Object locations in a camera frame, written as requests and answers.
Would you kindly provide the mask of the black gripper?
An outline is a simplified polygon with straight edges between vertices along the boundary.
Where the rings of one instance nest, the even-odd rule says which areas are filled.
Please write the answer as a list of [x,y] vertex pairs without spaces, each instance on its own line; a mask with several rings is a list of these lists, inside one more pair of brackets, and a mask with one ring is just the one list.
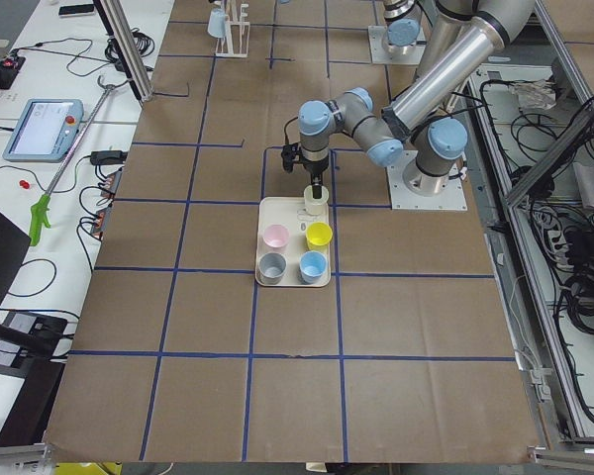
[[323,174],[327,170],[327,152],[304,151],[304,167],[310,174],[312,196],[314,200],[321,200],[323,196]]

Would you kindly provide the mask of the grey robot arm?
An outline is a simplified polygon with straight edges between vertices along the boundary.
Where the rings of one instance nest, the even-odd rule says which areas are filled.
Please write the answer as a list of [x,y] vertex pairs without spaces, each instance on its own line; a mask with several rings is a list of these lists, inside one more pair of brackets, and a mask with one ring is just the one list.
[[414,0],[384,0],[385,43],[389,47],[412,46],[421,32],[422,10]]
[[489,55],[518,36],[534,6],[532,1],[436,2],[436,18],[413,83],[379,115],[361,87],[327,102],[304,103],[297,117],[300,140],[286,143],[281,152],[284,169],[303,165],[311,177],[312,195],[319,199],[331,135],[349,136],[381,167],[395,163],[403,155],[405,142],[411,142],[418,152],[404,170],[406,187],[423,196],[439,193],[468,135],[459,121],[439,115],[438,106]]

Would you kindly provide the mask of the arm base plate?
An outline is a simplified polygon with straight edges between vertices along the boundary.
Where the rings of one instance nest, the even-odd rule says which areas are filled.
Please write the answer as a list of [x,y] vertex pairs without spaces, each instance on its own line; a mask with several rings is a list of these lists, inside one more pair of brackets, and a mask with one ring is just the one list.
[[420,30],[413,44],[403,47],[391,45],[388,43],[387,28],[385,26],[369,26],[368,39],[371,62],[374,64],[417,66],[421,61],[427,43],[424,31]]
[[462,180],[455,162],[443,177],[425,175],[417,166],[417,152],[404,151],[386,168],[391,208],[394,211],[464,212],[467,210]]

